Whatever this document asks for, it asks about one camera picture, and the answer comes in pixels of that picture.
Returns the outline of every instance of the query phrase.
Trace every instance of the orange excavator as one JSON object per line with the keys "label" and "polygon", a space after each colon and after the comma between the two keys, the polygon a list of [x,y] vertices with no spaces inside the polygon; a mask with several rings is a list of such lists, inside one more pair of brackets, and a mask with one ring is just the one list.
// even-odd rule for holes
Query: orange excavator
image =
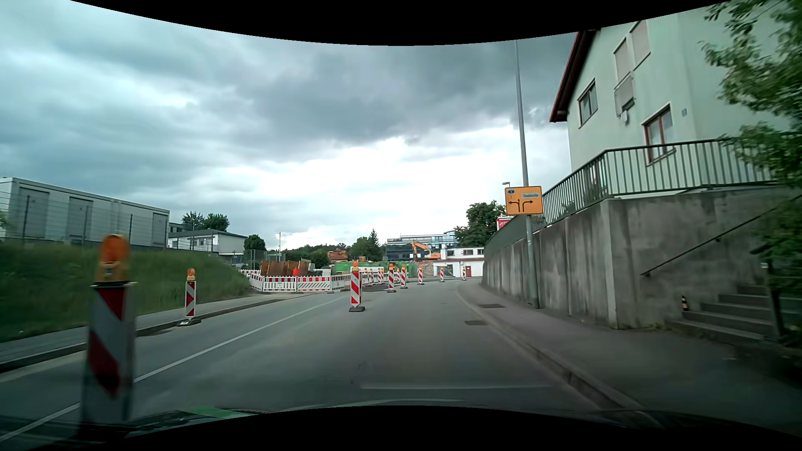
{"label": "orange excavator", "polygon": [[431,252],[431,248],[419,242],[412,242],[412,261],[418,262],[418,249],[420,249],[423,260],[440,260],[439,252]]}

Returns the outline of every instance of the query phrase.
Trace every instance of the warning light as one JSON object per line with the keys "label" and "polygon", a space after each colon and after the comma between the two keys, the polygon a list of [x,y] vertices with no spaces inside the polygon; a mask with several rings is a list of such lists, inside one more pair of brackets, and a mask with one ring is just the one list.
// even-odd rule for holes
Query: warning light
{"label": "warning light", "polygon": [[131,248],[122,235],[108,235],[100,243],[96,282],[128,282]]}

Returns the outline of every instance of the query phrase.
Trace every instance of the road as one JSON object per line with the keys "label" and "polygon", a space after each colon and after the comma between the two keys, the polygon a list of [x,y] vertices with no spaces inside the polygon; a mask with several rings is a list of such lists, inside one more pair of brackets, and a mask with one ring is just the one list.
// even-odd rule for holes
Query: road
{"label": "road", "polygon": [[[478,280],[306,296],[136,339],[134,417],[214,406],[275,411],[367,400],[461,399],[502,408],[593,406],[476,317],[455,288]],[[0,436],[58,415],[77,421],[83,353],[0,375]],[[0,443],[29,449],[47,423]]]}

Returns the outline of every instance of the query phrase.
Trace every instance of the grass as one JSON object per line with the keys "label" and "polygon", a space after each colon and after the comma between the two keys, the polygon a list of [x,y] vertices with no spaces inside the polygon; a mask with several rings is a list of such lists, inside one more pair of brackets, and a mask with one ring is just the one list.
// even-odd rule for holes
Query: grass
{"label": "grass", "polygon": [[[85,326],[97,258],[91,247],[0,244],[0,342]],[[139,313],[182,307],[188,268],[196,271],[199,303],[249,292],[248,279],[214,256],[133,250]]]}

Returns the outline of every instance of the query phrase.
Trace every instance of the concrete staircase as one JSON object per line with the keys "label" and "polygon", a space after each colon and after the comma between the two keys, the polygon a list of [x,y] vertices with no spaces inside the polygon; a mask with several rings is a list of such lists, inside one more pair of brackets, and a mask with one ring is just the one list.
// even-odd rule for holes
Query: concrete staircase
{"label": "concrete staircase", "polygon": [[[682,319],[666,321],[666,325],[724,343],[755,343],[772,337],[774,327],[766,289],[738,285],[736,290],[735,295],[719,295],[716,303],[702,303],[700,311],[684,311]],[[781,304],[786,327],[799,324],[802,299],[783,297]]]}

